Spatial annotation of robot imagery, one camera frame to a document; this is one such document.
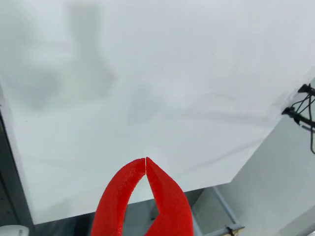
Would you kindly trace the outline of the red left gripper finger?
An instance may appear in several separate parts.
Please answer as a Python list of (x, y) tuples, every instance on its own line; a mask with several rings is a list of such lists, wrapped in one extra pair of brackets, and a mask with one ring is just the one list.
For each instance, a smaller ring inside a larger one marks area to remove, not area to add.
[(136, 159), (123, 166), (108, 183), (97, 206), (92, 236), (121, 236), (126, 207), (140, 179), (146, 174), (146, 160)]

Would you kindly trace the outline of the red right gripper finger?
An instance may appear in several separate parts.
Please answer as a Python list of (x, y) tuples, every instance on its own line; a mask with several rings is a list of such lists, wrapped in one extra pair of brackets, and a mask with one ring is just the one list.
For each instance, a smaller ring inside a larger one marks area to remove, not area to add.
[(148, 157), (146, 158), (146, 176), (158, 209), (158, 216), (146, 235), (194, 235), (189, 202), (179, 185)]

